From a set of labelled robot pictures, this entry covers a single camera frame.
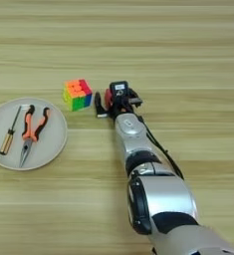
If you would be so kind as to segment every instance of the wood grain surface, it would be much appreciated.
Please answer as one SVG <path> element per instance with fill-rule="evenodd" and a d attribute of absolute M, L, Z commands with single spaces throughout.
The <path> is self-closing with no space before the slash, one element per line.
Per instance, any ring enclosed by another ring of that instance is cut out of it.
<path fill-rule="evenodd" d="M 0 255 L 149 254 L 127 221 L 110 120 L 68 112 L 63 81 L 128 80 L 197 199 L 234 245 L 234 0 L 0 0 L 0 104 L 46 99 L 69 140 L 51 164 L 0 167 Z"/>

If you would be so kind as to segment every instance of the pliers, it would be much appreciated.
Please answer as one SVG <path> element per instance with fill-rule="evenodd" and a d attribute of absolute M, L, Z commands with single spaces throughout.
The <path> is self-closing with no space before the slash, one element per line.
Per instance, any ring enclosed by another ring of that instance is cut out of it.
<path fill-rule="evenodd" d="M 19 167 L 23 167 L 30 151 L 33 142 L 37 142 L 40 137 L 41 131 L 46 126 L 48 119 L 49 119 L 49 108 L 43 109 L 43 118 L 40 120 L 38 127 L 35 129 L 35 131 L 32 131 L 32 116 L 35 111 L 35 107 L 33 105 L 30 106 L 30 108 L 27 110 L 25 114 L 25 130 L 22 133 L 22 138 L 25 141 L 22 151 L 21 151 L 21 157 L 20 157 L 20 164 Z"/>

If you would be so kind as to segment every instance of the round plate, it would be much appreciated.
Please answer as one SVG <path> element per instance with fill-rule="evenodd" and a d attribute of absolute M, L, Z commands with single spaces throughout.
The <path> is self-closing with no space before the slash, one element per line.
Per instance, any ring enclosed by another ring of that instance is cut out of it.
<path fill-rule="evenodd" d="M 31 151 L 23 167 L 20 168 L 20 156 L 24 144 L 22 139 L 24 119 L 30 105 L 35 106 L 35 112 L 32 116 L 33 130 L 35 130 L 43 117 L 43 109 L 45 107 L 50 108 L 50 117 L 47 125 L 40 133 L 39 141 L 33 142 Z M 11 128 L 20 106 L 22 110 L 14 127 L 15 133 L 12 145 L 7 155 L 0 154 L 0 165 L 13 170 L 31 170 L 49 163 L 58 156 L 66 144 L 68 128 L 60 110 L 44 100 L 27 98 L 11 101 L 0 107 L 0 149 L 8 128 Z"/>

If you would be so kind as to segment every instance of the red component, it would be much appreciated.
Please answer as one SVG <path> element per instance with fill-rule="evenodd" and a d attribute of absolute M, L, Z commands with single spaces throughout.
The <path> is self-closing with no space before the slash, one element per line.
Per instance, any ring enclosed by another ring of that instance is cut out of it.
<path fill-rule="evenodd" d="M 82 88 L 82 90 L 87 94 L 91 94 L 92 93 L 92 90 L 91 88 L 89 87 L 88 83 L 86 80 L 80 80 L 80 86 Z"/>
<path fill-rule="evenodd" d="M 112 95 L 112 92 L 110 89 L 106 89 L 106 92 L 105 92 L 105 105 L 106 105 L 106 108 L 109 109 L 112 104 L 113 104 L 113 95 Z"/>

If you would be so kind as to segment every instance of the colorful cube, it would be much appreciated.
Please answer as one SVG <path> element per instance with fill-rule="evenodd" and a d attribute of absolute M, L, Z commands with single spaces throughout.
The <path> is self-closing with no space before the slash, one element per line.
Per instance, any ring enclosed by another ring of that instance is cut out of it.
<path fill-rule="evenodd" d="M 86 80 L 71 80 L 65 82 L 64 101 L 71 111 L 77 111 L 90 106 L 93 92 Z"/>

